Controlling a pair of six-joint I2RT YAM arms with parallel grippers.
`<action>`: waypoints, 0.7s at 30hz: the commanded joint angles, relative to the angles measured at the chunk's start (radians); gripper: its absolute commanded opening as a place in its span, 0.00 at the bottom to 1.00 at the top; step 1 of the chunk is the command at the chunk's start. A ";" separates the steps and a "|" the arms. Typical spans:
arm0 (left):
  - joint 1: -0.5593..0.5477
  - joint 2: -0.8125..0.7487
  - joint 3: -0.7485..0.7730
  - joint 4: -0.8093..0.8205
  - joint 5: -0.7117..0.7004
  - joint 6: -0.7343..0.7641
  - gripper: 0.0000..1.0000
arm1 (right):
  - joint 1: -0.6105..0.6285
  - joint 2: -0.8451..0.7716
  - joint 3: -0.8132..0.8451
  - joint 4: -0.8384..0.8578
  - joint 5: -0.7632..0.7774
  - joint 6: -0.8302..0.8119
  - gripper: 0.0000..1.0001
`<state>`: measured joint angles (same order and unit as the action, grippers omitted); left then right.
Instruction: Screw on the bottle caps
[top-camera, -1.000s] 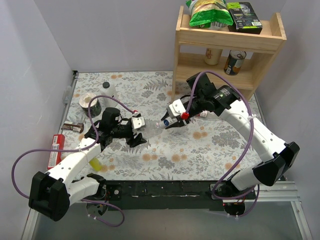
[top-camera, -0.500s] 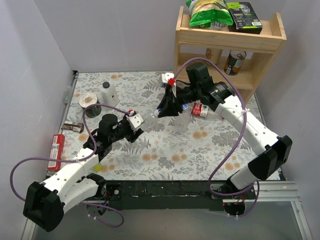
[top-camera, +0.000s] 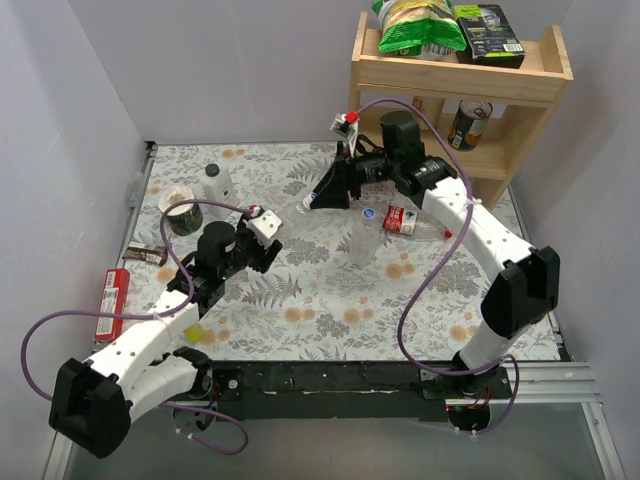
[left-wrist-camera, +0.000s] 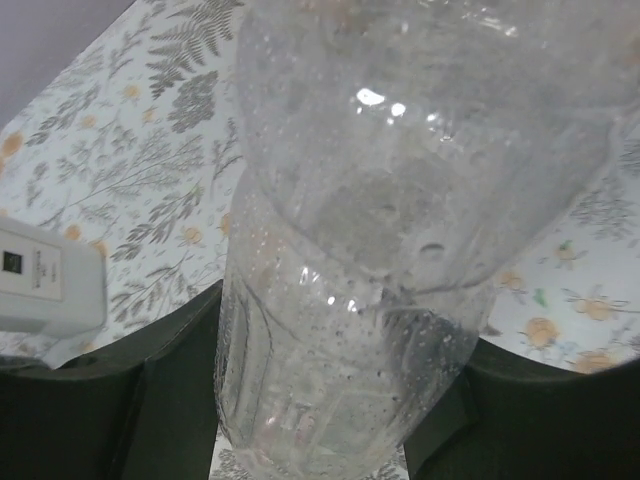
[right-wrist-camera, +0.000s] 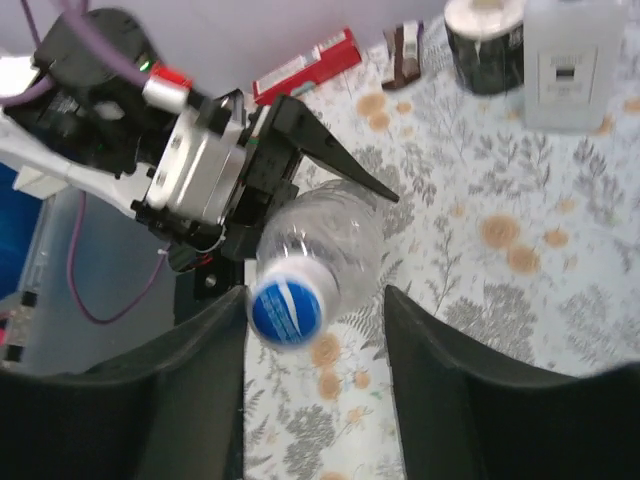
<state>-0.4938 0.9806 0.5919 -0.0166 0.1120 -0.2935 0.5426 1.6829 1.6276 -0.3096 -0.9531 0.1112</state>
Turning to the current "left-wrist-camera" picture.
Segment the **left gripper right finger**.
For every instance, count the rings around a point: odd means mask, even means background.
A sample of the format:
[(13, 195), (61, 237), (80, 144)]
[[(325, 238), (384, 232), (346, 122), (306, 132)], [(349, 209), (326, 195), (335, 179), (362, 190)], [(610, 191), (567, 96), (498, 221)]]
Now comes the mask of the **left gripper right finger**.
[(639, 363), (584, 375), (481, 340), (404, 452), (412, 479), (636, 479)]

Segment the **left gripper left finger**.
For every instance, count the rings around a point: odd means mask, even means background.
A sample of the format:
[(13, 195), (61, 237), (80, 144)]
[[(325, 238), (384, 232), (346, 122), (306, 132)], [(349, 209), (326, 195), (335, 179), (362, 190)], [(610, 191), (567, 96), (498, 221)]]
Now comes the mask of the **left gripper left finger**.
[(208, 478), (221, 294), (58, 369), (2, 357), (2, 478)]

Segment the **clear bottle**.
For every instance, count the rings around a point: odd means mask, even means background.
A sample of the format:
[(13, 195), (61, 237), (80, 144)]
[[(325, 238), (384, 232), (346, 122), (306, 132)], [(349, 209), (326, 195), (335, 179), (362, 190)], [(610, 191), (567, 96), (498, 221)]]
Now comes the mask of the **clear bottle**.
[(606, 163), (638, 44), (635, 1), (249, 6), (216, 397), (253, 477), (386, 462)]

